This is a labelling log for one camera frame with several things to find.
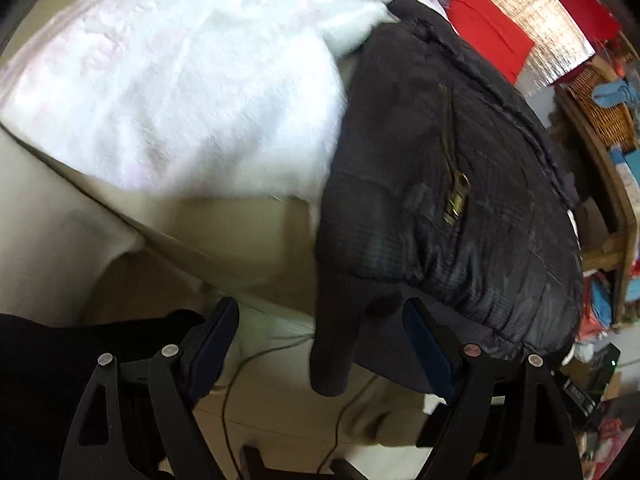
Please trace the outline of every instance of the zipper pull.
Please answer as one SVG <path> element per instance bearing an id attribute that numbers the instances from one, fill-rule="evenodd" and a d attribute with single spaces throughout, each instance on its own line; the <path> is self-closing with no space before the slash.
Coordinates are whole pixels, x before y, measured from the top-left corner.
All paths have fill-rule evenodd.
<path id="1" fill-rule="evenodd" d="M 462 209 L 465 206 L 466 197 L 471 191 L 471 184 L 469 179 L 461 171 L 453 172 L 453 190 L 449 195 L 449 201 L 447 202 L 447 208 L 444 213 L 445 222 L 449 225 L 455 224 L 458 220 Z"/>

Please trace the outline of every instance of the floor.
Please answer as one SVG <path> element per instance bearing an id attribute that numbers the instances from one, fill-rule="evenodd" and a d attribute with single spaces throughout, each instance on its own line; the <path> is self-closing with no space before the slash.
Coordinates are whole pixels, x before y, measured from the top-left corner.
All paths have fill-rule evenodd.
<path id="1" fill-rule="evenodd" d="M 152 251 L 129 254 L 112 264 L 95 287 L 84 322 L 159 317 L 174 310 L 176 305 L 197 310 L 198 305 L 207 304 L 207 298 L 208 304 L 211 300 L 215 302 L 216 295 L 206 288 L 203 292 L 200 285 Z M 305 323 L 299 317 L 295 319 L 283 319 L 241 305 L 240 326 L 227 355 L 225 370 L 213 393 L 202 399 L 194 410 L 204 438 L 229 479 L 235 479 L 236 472 L 222 428 L 222 403 L 228 382 L 244 359 L 265 349 L 300 341 L 313 333 L 311 320 Z M 373 375 L 354 366 L 348 389 L 342 396 L 322 397 L 309 386 L 310 348 L 311 341 L 307 341 L 296 348 L 272 352 L 242 370 L 231 389 L 226 412 L 228 435 L 236 457 L 239 449 L 249 444 L 260 449 L 269 467 L 315 472 L 332 448 L 340 410 Z M 387 381 L 377 379 L 345 412 L 334 456 L 350 460 L 369 480 L 413 479 L 424 465 L 428 449 L 361 446 L 345 434 L 345 428 L 367 402 L 386 386 Z M 437 402 L 437 397 L 429 398 L 427 404 L 431 409 L 428 411 Z"/>

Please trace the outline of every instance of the metal screw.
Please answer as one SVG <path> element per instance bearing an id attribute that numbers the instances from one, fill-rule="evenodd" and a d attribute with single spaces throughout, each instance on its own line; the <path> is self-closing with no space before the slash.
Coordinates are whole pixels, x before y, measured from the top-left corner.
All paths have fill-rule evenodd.
<path id="1" fill-rule="evenodd" d="M 542 366 L 542 363 L 544 363 L 544 361 L 542 360 L 542 357 L 540 357 L 539 355 L 531 354 L 529 356 L 529 364 L 531 366 L 535 366 L 536 368 L 540 368 Z"/>
<path id="2" fill-rule="evenodd" d="M 180 351 L 178 345 L 167 345 L 162 348 L 162 355 L 164 357 L 173 357 Z"/>
<path id="3" fill-rule="evenodd" d="M 100 366 L 106 366 L 111 363 L 111 361 L 113 361 L 113 356 L 109 352 L 106 352 L 98 357 L 98 364 Z"/>
<path id="4" fill-rule="evenodd" d="M 473 344 L 465 345 L 464 351 L 469 357 L 478 357 L 482 353 L 480 347 Z"/>

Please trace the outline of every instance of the cord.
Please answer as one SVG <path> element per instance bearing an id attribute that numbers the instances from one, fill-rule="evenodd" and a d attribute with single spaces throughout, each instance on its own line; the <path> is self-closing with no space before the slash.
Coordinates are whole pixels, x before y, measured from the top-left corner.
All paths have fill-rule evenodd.
<path id="1" fill-rule="evenodd" d="M 236 468 L 236 472 L 238 473 L 238 478 L 240 480 L 244 480 L 244 477 L 242 476 L 242 472 L 240 471 L 240 466 L 238 465 L 238 462 L 236 461 L 236 457 L 234 456 L 234 452 L 231 449 L 231 443 L 229 442 L 229 434 L 226 428 L 226 405 L 229 401 L 229 394 L 231 393 L 231 388 L 234 386 L 234 384 L 236 383 L 236 380 L 238 379 L 240 372 L 242 372 L 242 370 L 244 369 L 245 366 L 247 366 L 251 361 L 256 360 L 258 357 L 262 357 L 264 355 L 270 354 L 272 352 L 277 352 L 280 350 L 287 350 L 289 348 L 295 348 L 296 346 L 300 346 L 308 341 L 311 341 L 314 337 L 312 335 L 307 335 L 307 336 L 301 336 L 302 339 L 299 341 L 296 341 L 295 343 L 291 343 L 288 344 L 286 346 L 277 346 L 276 348 L 269 348 L 268 350 L 263 350 L 262 352 L 258 352 L 255 355 L 252 355 L 251 357 L 245 359 L 244 361 L 242 361 L 242 363 L 240 363 L 240 366 L 238 367 L 238 370 L 236 370 L 236 373 L 234 374 L 234 376 L 231 378 L 231 381 L 229 382 L 229 386 L 226 389 L 226 395 L 225 395 L 225 400 L 222 402 L 222 430 L 225 433 L 225 442 L 226 442 L 226 449 L 229 452 L 229 455 L 231 455 L 231 460 L 234 463 L 234 467 Z"/>
<path id="2" fill-rule="evenodd" d="M 318 466 L 318 469 L 316 469 L 316 474 L 320 474 L 324 465 L 328 462 L 328 460 L 331 458 L 331 455 L 334 454 L 334 451 L 338 448 L 338 429 L 340 428 L 340 422 L 342 421 L 342 417 L 344 416 L 344 413 L 356 402 L 358 402 L 360 397 L 364 395 L 364 393 L 376 381 L 377 378 L 378 376 L 373 376 L 372 378 L 370 378 L 369 381 L 367 381 L 367 384 L 365 384 L 362 387 L 362 389 L 357 394 L 355 394 L 353 399 L 347 402 L 340 410 L 340 413 L 338 414 L 338 420 L 335 421 L 334 446 L 329 450 L 329 453 L 327 453 L 326 456 L 322 459 L 322 462 Z"/>

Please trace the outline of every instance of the black jacket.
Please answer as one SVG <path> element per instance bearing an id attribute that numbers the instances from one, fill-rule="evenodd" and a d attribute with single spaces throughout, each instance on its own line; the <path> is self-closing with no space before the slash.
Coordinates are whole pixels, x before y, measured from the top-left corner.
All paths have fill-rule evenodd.
<path id="1" fill-rule="evenodd" d="M 513 360 L 566 353 L 580 317 L 573 203 L 544 128 L 439 14 L 389 9 L 401 22 L 363 47 L 322 196 L 310 373 L 329 396 L 354 359 L 428 388 L 399 321 L 410 296 Z"/>

